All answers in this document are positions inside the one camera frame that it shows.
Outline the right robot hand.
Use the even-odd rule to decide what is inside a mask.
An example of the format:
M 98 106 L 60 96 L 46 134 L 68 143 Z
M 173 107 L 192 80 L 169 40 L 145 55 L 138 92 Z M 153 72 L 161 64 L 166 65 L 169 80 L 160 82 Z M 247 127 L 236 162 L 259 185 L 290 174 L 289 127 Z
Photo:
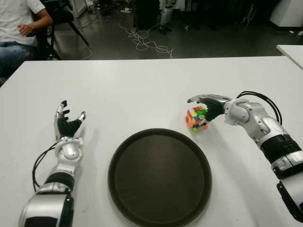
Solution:
M 225 108 L 224 105 L 231 101 L 231 98 L 221 95 L 197 95 L 189 98 L 187 103 L 202 103 L 207 107 L 207 113 L 205 115 L 205 120 L 211 122 L 217 116 L 224 114 Z

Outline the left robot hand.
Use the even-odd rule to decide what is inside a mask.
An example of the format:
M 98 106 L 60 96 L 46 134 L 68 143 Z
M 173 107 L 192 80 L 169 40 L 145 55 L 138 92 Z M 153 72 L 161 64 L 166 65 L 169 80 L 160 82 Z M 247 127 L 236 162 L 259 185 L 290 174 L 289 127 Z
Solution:
M 86 119 L 86 112 L 83 111 L 79 117 L 73 121 L 69 121 L 66 116 L 70 110 L 65 110 L 67 101 L 62 101 L 56 109 L 54 115 L 54 134 L 57 141 L 64 137 L 74 137 L 83 121 Z

